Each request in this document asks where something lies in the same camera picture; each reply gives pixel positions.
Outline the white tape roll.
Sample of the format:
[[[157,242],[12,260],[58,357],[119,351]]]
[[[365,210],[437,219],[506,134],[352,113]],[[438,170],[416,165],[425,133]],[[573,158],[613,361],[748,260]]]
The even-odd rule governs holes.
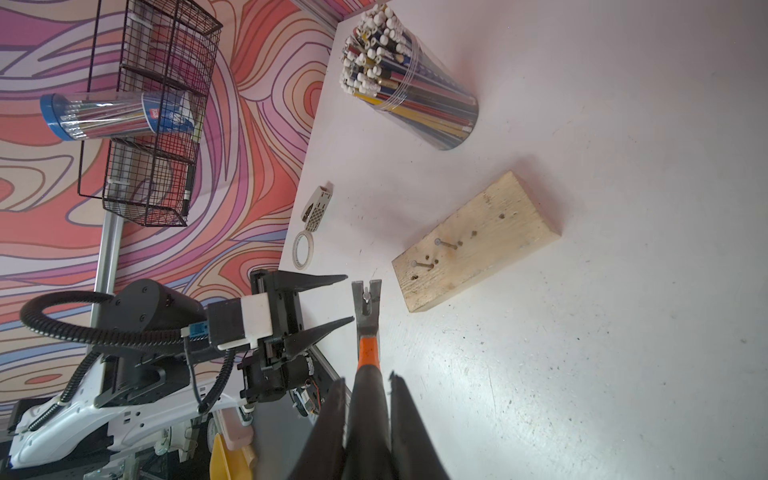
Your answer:
[[[304,271],[312,262],[314,256],[313,234],[307,230],[300,231],[294,238],[291,257],[294,267]]]

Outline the wooden block with nails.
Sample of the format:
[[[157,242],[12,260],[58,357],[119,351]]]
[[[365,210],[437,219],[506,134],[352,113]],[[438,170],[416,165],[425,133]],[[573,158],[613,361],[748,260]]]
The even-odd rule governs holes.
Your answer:
[[[509,171],[392,261],[406,307],[425,312],[560,238]]]

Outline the cup of coloured pencils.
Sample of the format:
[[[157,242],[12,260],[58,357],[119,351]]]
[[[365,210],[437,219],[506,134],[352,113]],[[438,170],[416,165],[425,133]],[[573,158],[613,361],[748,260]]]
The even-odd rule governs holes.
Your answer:
[[[393,9],[363,13],[342,50],[341,89],[442,151],[472,133],[479,102]]]

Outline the claw hammer orange black handle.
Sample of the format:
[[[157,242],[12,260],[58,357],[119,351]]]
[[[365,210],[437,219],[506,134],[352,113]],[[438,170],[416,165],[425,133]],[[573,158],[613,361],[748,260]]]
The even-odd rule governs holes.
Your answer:
[[[352,283],[358,365],[347,421],[345,479],[393,479],[390,424],[379,353],[382,281]]]

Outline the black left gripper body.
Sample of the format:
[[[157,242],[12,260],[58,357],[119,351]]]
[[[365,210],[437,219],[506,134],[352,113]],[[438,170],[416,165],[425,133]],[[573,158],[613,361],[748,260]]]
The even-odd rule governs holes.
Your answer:
[[[286,340],[303,331],[299,294],[311,288],[306,274],[256,270],[250,274],[254,294],[265,293],[272,332],[257,340],[257,347],[238,366],[244,380],[240,396],[248,404],[275,402],[309,380],[310,360],[305,353],[291,357]]]

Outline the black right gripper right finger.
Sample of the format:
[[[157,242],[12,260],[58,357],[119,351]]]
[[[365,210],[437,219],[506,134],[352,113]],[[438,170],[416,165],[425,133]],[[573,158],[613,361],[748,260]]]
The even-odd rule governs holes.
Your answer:
[[[445,479],[439,459],[405,380],[392,372],[391,451],[397,479]]]

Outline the black marker in basket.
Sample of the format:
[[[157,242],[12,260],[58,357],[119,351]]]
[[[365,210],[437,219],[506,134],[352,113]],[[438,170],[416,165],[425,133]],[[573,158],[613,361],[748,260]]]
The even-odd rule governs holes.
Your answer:
[[[185,187],[183,191],[182,204],[181,204],[181,210],[180,210],[180,215],[183,219],[186,219],[189,214],[190,202],[191,202],[191,197],[192,197],[194,184],[195,184],[195,176],[196,176],[196,166],[194,164],[189,164],[186,170],[186,182],[185,182]]]

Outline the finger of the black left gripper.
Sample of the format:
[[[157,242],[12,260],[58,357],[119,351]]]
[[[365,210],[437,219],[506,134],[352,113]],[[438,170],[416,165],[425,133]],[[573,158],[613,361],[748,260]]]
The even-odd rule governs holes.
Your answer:
[[[281,272],[281,290],[291,293],[301,293],[308,290],[330,286],[344,280],[348,276],[337,275],[311,275],[298,272]]]
[[[333,331],[352,323],[354,320],[354,317],[346,317],[288,335],[283,341],[284,358],[294,359],[303,354],[310,347],[316,345]]]

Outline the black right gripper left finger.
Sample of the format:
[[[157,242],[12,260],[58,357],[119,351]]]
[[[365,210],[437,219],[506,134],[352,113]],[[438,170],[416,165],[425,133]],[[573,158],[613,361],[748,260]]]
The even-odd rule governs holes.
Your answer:
[[[344,379],[332,383],[326,402],[288,479],[341,479],[347,413]]]

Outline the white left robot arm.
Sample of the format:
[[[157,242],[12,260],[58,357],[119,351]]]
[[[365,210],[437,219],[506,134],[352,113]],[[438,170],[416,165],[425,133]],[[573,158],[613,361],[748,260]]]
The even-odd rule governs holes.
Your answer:
[[[65,291],[28,301],[20,313],[27,329],[88,353],[59,395],[16,404],[2,474],[98,469],[214,412],[315,385],[311,348],[340,322],[306,328],[300,294],[339,277],[259,270],[250,281],[249,295],[209,303],[149,279],[117,294]]]

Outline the grey stapler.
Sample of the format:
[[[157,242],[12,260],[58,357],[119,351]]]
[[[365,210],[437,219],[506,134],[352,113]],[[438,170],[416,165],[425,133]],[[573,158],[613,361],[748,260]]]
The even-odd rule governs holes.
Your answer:
[[[301,214],[305,231],[314,233],[318,230],[332,195],[333,184],[330,182],[316,188]]]

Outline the clear tube with blue cap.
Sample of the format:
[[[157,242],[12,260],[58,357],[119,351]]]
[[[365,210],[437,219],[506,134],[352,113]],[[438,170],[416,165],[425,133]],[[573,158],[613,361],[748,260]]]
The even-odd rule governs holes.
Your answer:
[[[191,133],[196,128],[187,93],[52,93],[42,96],[39,105],[49,129],[66,141]]]

